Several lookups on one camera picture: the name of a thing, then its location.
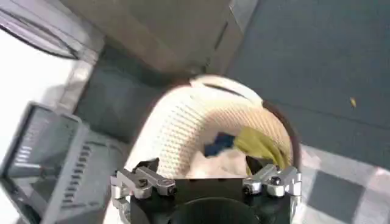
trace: silver bracket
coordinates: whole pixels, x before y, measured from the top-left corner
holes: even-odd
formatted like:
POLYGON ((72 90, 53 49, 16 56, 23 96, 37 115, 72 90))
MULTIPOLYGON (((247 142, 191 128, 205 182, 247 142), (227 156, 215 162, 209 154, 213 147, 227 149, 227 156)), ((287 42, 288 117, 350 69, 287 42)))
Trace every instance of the silver bracket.
POLYGON ((164 178, 147 167, 139 167, 135 170, 135 173, 138 176, 147 179, 160 195, 171 196, 175 195, 177 192, 174 180, 164 178))
POLYGON ((302 176, 298 170, 289 166, 283 171, 278 171, 275 165, 268 164, 255 175, 243 179, 243 191, 245 194, 259 194, 261 186, 265 185, 268 194, 282 197, 286 193, 301 195, 302 176))
POLYGON ((134 195, 135 198, 149 198, 152 195, 152 185, 147 179, 139 177, 126 169, 120 170, 116 176, 111 176, 111 194, 114 206, 118 207, 116 200, 134 195))

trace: white surface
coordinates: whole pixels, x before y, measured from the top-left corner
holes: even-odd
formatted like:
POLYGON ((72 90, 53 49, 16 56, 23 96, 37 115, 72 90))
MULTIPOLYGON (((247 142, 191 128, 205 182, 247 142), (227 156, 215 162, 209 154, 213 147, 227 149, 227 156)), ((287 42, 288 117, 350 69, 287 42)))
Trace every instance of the white surface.
MULTIPOLYGON (((0 31, 0 160, 8 150, 26 104, 33 100, 55 105, 57 96, 45 96, 54 86, 64 85, 74 61, 39 52, 0 31)), ((16 223, 18 213, 0 191, 1 223, 16 223)))

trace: white basket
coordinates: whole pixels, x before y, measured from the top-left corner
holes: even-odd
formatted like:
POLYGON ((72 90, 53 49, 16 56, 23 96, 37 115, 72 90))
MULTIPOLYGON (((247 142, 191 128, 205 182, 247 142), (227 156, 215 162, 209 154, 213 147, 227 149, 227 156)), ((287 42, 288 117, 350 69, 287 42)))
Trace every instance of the white basket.
POLYGON ((204 145, 212 143, 218 132, 236 136, 243 127, 262 131, 286 149, 285 154, 292 160, 291 138, 285 126, 263 107, 262 99, 254 91, 224 77, 200 76, 159 100, 130 153, 126 168, 131 170, 140 161, 159 157, 160 175, 182 178, 194 153, 203 151, 204 145))

